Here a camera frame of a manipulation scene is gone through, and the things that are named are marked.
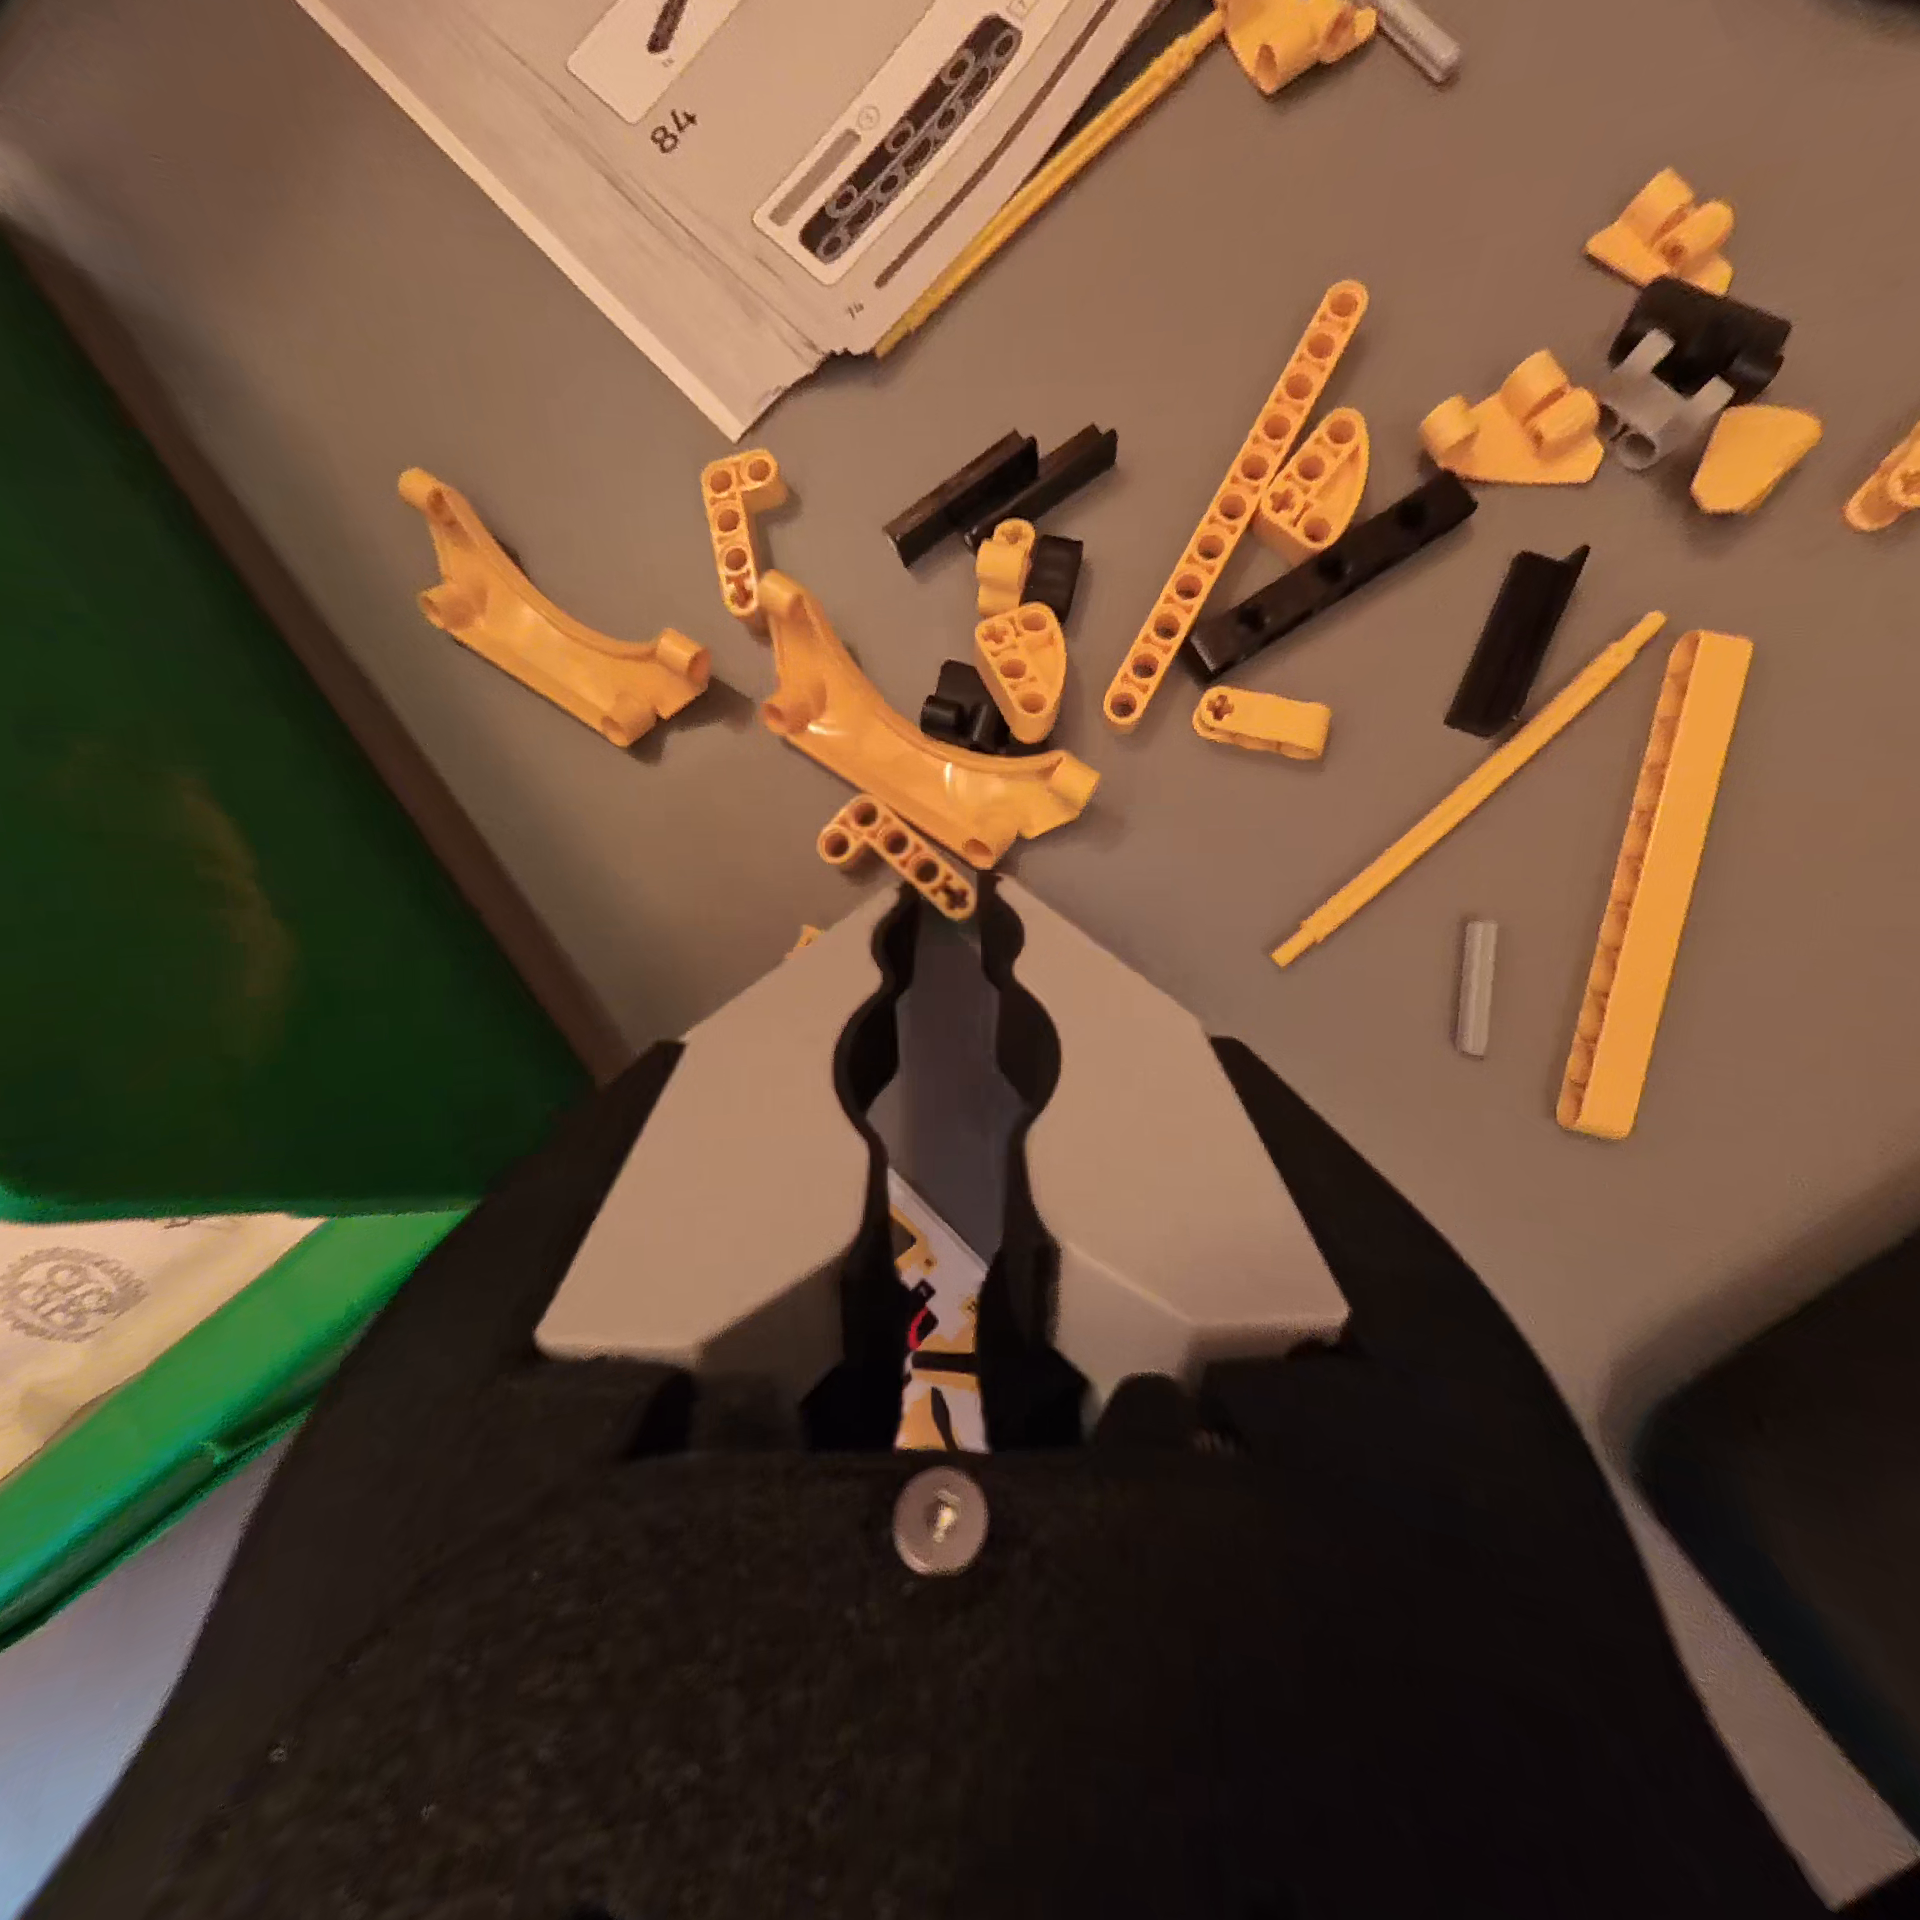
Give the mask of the grey desk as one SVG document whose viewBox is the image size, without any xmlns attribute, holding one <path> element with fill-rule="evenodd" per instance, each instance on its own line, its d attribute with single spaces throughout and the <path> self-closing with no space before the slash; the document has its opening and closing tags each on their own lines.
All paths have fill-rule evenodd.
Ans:
<svg viewBox="0 0 1920 1920">
<path fill-rule="evenodd" d="M 969 572 L 903 568 L 881 524 L 1010 428 L 1117 430 L 1070 515 L 1061 735 L 1099 791 L 1018 877 L 1354 1140 L 1620 1458 L 1646 1403 L 1916 1210 L 1916 523 L 1841 523 L 1916 421 L 1916 8 L 1428 12 L 1447 90 L 1373 45 L 1266 101 L 1211 51 L 914 342 L 757 428 L 794 488 L 764 550 L 914 708 Z M 1536 349 L 1592 376 L 1632 292 L 1582 243 L 1663 166 L 1733 201 L 1736 294 L 1793 323 L 1807 464 L 1733 518 L 1615 460 L 1487 491 L 1250 678 L 1332 706 L 1320 765 L 1207 748 L 1180 685 L 1113 735 L 1099 692 L 1315 294 L 1371 288 L 1338 391 L 1378 508 L 1445 397 Z M 762 731 L 765 648 L 717 605 L 718 436 L 297 6 L 17 6 L 4 213 L 626 1045 L 842 912 L 812 850 L 837 786 Z M 1670 640 L 1326 950 L 1267 956 L 1476 760 L 1443 716 L 1509 556 L 1580 542 L 1545 689 L 1655 608 L 1757 647 L 1621 1145 L 1552 1097 Z"/>
</svg>

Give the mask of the green storage bin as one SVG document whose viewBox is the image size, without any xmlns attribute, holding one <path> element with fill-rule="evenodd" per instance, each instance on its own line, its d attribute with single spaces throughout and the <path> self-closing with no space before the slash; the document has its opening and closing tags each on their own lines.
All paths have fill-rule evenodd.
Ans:
<svg viewBox="0 0 1920 1920">
<path fill-rule="evenodd" d="M 4 1225 L 319 1228 L 4 1475 L 4 1645 L 314 1407 L 588 1086 L 4 239 Z"/>
</svg>

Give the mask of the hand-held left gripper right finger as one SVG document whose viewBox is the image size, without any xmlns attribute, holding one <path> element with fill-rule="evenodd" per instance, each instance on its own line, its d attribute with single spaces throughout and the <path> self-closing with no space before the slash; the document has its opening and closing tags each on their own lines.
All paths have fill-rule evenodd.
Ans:
<svg viewBox="0 0 1920 1920">
<path fill-rule="evenodd" d="M 1347 1298 L 1202 1023 L 1010 878 L 981 962 L 1018 1105 L 1009 1336 L 1081 1380 L 1337 1343 Z"/>
</svg>

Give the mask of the open instruction booklet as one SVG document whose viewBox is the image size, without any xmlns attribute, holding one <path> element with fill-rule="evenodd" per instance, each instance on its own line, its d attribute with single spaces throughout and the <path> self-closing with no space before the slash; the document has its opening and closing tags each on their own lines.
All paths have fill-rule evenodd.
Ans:
<svg viewBox="0 0 1920 1920">
<path fill-rule="evenodd" d="M 308 2 L 731 440 L 870 355 L 1153 2 Z"/>
</svg>

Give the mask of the pile of loose building pieces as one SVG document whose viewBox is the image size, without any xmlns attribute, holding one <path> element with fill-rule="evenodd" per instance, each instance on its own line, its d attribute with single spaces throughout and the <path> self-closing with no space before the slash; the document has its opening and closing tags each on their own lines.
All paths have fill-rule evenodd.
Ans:
<svg viewBox="0 0 1920 1920">
<path fill-rule="evenodd" d="M 1758 504 L 1764 484 L 1818 440 L 1817 418 L 1751 400 L 1726 379 L 1738 344 L 1776 362 L 1782 322 L 1729 302 L 1719 286 L 1649 279 L 1612 347 L 1607 397 L 1570 384 L 1552 355 L 1534 355 L 1487 400 L 1454 397 L 1436 408 L 1420 428 L 1436 470 L 1384 512 L 1354 520 L 1369 459 L 1364 418 L 1344 408 L 1315 434 L 1300 431 L 1368 303 L 1360 282 L 1332 284 L 1318 303 L 1102 700 L 1117 732 L 1139 726 L 1183 654 L 1214 686 L 1463 528 L 1477 508 L 1472 483 L 1591 483 L 1604 460 L 1604 421 L 1653 428 L 1653 405 L 1665 400 L 1670 428 L 1707 426 L 1695 502 L 1712 512 Z M 707 656 L 682 633 L 626 645 L 565 615 L 435 477 L 407 470 L 395 491 L 422 515 L 437 557 L 437 580 L 421 593 L 428 622 L 611 743 L 629 745 L 707 689 Z M 852 797 L 894 807 L 974 877 L 1013 844 L 1076 824 L 1097 775 L 1047 745 L 1068 645 L 1037 589 L 1033 524 L 1006 509 L 976 556 L 977 691 L 988 717 L 1026 743 L 1026 755 L 1005 755 L 890 708 L 818 599 L 758 568 L 755 515 L 785 498 L 781 464 L 764 450 L 702 477 L 722 597 L 775 647 L 781 685 L 762 708 L 764 726 Z M 1558 1097 L 1558 1123 L 1570 1134 L 1624 1140 L 1639 1117 L 1751 660 L 1749 640 L 1710 631 L 1670 648 Z"/>
</svg>

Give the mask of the white papers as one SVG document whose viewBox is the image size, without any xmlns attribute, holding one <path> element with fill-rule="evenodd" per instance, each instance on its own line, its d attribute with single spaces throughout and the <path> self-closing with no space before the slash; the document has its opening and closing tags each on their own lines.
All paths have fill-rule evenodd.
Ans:
<svg viewBox="0 0 1920 1920">
<path fill-rule="evenodd" d="M 2 1475 L 319 1228 L 286 1213 L 2 1228 Z"/>
</svg>

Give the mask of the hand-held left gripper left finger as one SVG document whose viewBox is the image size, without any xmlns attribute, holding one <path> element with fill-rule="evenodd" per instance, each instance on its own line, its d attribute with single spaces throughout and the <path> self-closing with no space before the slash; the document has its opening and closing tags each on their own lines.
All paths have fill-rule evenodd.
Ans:
<svg viewBox="0 0 1920 1920">
<path fill-rule="evenodd" d="M 906 1290 L 890 1158 L 906 891 L 877 895 L 692 1026 L 535 1329 L 801 1398 L 835 1371 L 899 1403 Z"/>
</svg>

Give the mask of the small yellow angled beam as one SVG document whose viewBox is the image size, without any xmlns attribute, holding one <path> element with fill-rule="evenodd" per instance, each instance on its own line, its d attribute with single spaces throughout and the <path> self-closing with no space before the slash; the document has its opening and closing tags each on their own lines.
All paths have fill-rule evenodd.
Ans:
<svg viewBox="0 0 1920 1920">
<path fill-rule="evenodd" d="M 816 850 L 830 867 L 848 869 L 866 856 L 884 863 L 905 885 L 948 922 L 969 922 L 977 912 L 971 869 L 914 831 L 887 804 L 854 795 L 818 833 Z"/>
</svg>

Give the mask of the black perforated pad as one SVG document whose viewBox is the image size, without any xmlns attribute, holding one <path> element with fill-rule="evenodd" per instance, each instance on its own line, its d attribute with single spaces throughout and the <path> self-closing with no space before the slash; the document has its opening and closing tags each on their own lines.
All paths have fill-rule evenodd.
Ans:
<svg viewBox="0 0 1920 1920">
<path fill-rule="evenodd" d="M 1637 1483 L 1889 1813 L 1918 1817 L 1918 1235 L 1655 1406 Z"/>
</svg>

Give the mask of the yellow piece with long rod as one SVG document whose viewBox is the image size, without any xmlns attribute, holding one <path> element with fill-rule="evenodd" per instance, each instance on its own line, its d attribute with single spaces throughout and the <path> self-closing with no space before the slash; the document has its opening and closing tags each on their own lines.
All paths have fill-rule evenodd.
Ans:
<svg viewBox="0 0 1920 1920">
<path fill-rule="evenodd" d="M 1138 78 L 1083 126 L 1067 135 L 1013 197 L 985 223 L 947 270 L 903 313 L 871 347 L 887 358 L 966 288 L 1013 239 L 1037 219 L 1090 165 L 1114 146 L 1182 84 L 1212 51 L 1225 45 L 1238 72 L 1266 97 L 1323 65 L 1362 50 L 1378 31 L 1378 10 L 1347 2 L 1224 2 L 1174 36 Z"/>
</svg>

